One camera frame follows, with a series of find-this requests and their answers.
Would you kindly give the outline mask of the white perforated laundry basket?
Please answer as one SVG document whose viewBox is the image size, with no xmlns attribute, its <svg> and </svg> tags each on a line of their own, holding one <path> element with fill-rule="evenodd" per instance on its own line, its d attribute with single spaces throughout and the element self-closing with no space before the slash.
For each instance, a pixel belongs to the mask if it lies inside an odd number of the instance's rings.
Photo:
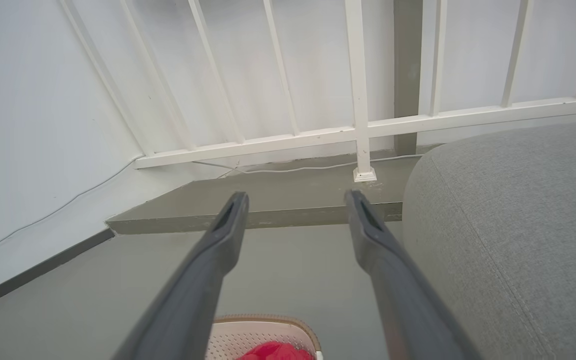
<svg viewBox="0 0 576 360">
<path fill-rule="evenodd" d="M 217 317 L 205 360 L 262 360 L 269 352 L 273 359 L 323 360 L 322 346 L 310 326 L 295 317 L 269 314 Z"/>
</svg>

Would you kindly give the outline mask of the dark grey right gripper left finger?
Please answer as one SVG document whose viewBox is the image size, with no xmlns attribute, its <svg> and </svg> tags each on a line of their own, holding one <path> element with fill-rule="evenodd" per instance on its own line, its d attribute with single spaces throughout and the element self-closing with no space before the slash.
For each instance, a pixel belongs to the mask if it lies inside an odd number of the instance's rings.
<svg viewBox="0 0 576 360">
<path fill-rule="evenodd" d="M 249 196 L 236 191 L 112 360 L 204 360 L 225 276 L 237 265 Z"/>
</svg>

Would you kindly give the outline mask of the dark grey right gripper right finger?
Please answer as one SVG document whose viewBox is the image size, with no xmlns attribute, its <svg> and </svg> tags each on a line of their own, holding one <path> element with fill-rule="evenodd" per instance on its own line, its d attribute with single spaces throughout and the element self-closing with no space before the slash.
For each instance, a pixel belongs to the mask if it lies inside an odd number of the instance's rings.
<svg viewBox="0 0 576 360">
<path fill-rule="evenodd" d="M 482 360 L 366 196 L 352 189 L 344 201 L 355 258 L 370 276 L 390 360 Z"/>
</svg>

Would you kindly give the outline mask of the grey fabric sofa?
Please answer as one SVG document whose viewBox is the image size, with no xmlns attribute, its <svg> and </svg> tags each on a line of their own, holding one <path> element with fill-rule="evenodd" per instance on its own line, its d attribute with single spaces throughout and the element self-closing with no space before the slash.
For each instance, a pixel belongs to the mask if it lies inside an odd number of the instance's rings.
<svg viewBox="0 0 576 360">
<path fill-rule="evenodd" d="M 576 359 L 576 123 L 421 157 L 401 242 L 485 359 Z"/>
</svg>

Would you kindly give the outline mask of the white metal railing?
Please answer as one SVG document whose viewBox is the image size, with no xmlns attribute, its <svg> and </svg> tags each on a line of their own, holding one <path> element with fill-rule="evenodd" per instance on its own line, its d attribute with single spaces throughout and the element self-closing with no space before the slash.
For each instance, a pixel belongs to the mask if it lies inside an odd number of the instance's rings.
<svg viewBox="0 0 576 360">
<path fill-rule="evenodd" d="M 125 18 L 130 25 L 135 44 L 139 48 L 144 63 L 149 68 L 151 80 L 160 90 L 161 100 L 166 105 L 174 128 L 184 144 L 183 149 L 155 152 L 152 150 L 139 122 L 130 112 L 114 77 L 110 73 L 102 55 L 100 55 L 98 48 L 96 48 L 96 44 L 90 36 L 89 30 L 73 0 L 59 0 L 59 2 L 99 79 L 119 114 L 121 114 L 126 130 L 142 152 L 141 156 L 131 159 L 128 163 L 129 167 L 134 167 L 135 169 L 176 166 L 185 163 L 199 164 L 206 160 L 217 158 L 240 157 L 354 141 L 357 147 L 356 156 L 358 160 L 358 168 L 354 171 L 354 180 L 355 182 L 373 182 L 377 176 L 370 167 L 370 156 L 368 155 L 370 139 L 372 138 L 456 129 L 467 126 L 494 125 L 546 117 L 576 116 L 576 95 L 525 102 L 512 102 L 511 100 L 516 66 L 521 54 L 521 43 L 531 11 L 531 0 L 522 0 L 519 7 L 516 36 L 510 53 L 507 82 L 501 104 L 455 111 L 441 111 L 447 4 L 445 0 L 437 0 L 429 111 L 422 114 L 371 121 L 362 2 L 361 0 L 344 0 L 353 123 L 350 126 L 302 131 L 295 116 L 290 82 L 287 78 L 281 42 L 277 32 L 274 5 L 272 0 L 263 0 L 270 41 L 278 67 L 279 82 L 285 96 L 286 110 L 290 118 L 291 133 L 249 139 L 242 133 L 241 125 L 234 115 L 233 103 L 226 90 L 221 69 L 211 47 L 210 34 L 205 14 L 201 7 L 201 0 L 188 0 L 199 38 L 205 50 L 206 59 L 215 78 L 218 94 L 222 98 L 223 108 L 226 112 L 225 128 L 230 139 L 229 142 L 198 146 L 194 142 L 167 78 L 163 75 L 163 71 L 151 49 L 150 42 L 142 31 L 140 21 L 137 18 L 134 0 L 119 0 Z"/>
</svg>

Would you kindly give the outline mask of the red white jersey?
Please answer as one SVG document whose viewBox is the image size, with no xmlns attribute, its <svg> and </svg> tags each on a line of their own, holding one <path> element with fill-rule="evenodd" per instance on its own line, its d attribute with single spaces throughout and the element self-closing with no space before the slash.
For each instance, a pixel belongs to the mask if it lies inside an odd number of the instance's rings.
<svg viewBox="0 0 576 360">
<path fill-rule="evenodd" d="M 269 341 L 255 346 L 237 360 L 316 360 L 304 349 L 289 342 Z"/>
</svg>

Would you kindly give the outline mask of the black baseboard strip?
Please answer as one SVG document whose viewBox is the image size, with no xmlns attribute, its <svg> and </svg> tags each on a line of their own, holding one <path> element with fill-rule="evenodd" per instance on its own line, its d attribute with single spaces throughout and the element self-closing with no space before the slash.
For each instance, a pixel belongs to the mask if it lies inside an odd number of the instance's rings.
<svg viewBox="0 0 576 360">
<path fill-rule="evenodd" d="M 51 258 L 33 266 L 32 268 L 10 278 L 9 280 L 4 281 L 0 284 L 0 298 L 19 289 L 20 287 L 23 287 L 31 281 L 36 280 L 48 272 L 57 269 L 67 262 L 70 262 L 86 251 L 112 239 L 114 236 L 114 231 L 112 231 L 110 228 L 105 228 L 105 230 L 92 235 L 84 241 L 75 244 L 74 246 L 71 246 L 64 251 L 61 251 L 57 255 L 54 255 Z"/>
</svg>

